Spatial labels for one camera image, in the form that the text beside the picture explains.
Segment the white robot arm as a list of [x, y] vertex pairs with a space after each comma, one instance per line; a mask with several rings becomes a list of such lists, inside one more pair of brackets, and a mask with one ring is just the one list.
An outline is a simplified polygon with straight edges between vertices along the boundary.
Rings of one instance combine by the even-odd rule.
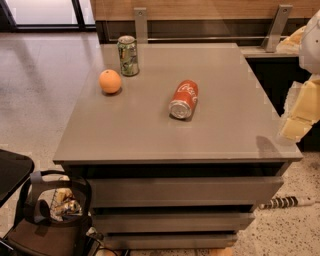
[[320, 10], [276, 50], [297, 54], [299, 66], [311, 74], [304, 83], [292, 83], [280, 117], [279, 139], [298, 143], [320, 120]]

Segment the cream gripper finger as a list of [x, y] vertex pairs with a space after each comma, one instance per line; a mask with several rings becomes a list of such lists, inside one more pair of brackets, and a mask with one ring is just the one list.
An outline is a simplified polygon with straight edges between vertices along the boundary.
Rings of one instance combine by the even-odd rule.
[[320, 120], [320, 79], [294, 82], [288, 91], [279, 135], [299, 142]]
[[301, 38], [304, 33], [305, 26], [297, 29], [294, 33], [290, 36], [286, 37], [277, 45], [277, 52], [278, 53], [285, 53], [285, 54], [298, 54], [299, 47], [301, 44]]

